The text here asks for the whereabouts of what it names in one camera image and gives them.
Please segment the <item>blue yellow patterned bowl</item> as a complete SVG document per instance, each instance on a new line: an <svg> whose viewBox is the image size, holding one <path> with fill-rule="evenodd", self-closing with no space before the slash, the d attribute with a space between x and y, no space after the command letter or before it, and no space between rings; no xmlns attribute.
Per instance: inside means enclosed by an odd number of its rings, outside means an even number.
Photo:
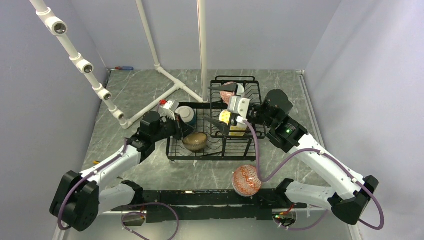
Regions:
<svg viewBox="0 0 424 240"><path fill-rule="evenodd" d="M223 110L219 115L219 120L221 122L229 124L230 116L231 116L231 113L228 110ZM234 125L230 126L228 135L233 137L242 137L245 135L247 128L248 127L245 124L238 122L236 126Z"/></svg>

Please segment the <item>red patterned bowl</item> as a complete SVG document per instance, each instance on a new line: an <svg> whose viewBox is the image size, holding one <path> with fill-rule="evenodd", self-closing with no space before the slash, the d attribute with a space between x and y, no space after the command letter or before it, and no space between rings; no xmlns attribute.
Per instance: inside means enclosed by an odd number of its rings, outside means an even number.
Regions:
<svg viewBox="0 0 424 240"><path fill-rule="evenodd" d="M240 83L238 83L237 85L242 87L242 93L241 93L240 96L245 97L245 95L246 95L245 88ZM221 97L222 101L227 105L229 104L231 97L233 97L235 95L234 92L228 92L228 91L220 91L219 93L220 93L220 97Z"/></svg>

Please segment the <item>teal white bowl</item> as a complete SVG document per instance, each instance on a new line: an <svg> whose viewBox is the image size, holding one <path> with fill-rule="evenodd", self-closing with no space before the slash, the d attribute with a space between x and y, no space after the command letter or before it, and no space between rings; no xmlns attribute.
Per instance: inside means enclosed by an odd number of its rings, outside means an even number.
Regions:
<svg viewBox="0 0 424 240"><path fill-rule="evenodd" d="M197 122L197 114L193 108L189 106L180 106L175 110L183 122L190 126L195 126Z"/></svg>

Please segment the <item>brown glazed bowl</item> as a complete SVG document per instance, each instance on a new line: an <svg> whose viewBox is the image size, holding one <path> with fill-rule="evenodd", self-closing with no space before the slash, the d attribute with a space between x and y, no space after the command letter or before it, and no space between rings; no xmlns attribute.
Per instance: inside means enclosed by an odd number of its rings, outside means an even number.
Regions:
<svg viewBox="0 0 424 240"><path fill-rule="evenodd" d="M182 140L185 148L191 152L198 152L208 144L208 136L204 132L194 132Z"/></svg>

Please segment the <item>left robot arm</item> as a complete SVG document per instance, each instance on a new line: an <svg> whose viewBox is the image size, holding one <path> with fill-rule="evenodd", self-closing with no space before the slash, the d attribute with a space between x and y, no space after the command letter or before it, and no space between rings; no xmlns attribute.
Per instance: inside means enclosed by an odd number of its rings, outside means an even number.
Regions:
<svg viewBox="0 0 424 240"><path fill-rule="evenodd" d="M107 188L112 180L141 164L164 139L181 140L194 132L181 116L162 116L149 111L140 120L136 132L123 140L123 146L99 164L79 173L70 170L60 180L49 212L57 218L62 231L79 232L93 224L99 214L121 206L137 210L145 204L144 189L131 180Z"/></svg>

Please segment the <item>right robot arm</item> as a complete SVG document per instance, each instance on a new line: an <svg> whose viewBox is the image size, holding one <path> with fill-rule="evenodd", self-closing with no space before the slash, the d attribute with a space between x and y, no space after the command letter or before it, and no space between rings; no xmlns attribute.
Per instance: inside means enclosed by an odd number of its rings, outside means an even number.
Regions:
<svg viewBox="0 0 424 240"><path fill-rule="evenodd" d="M363 176L330 154L305 127L290 117L293 104L281 89L267 93L260 104L252 103L242 95L243 86L227 83L216 88L229 92L228 122L211 118L209 122L227 135L231 126L245 125L254 132L254 125L269 129L267 138L289 159L299 158L326 182L326 187L308 185L286 178L275 189L276 203L287 208L291 204L308 204L331 211L342 222L356 225L374 195L379 181L372 175Z"/></svg>

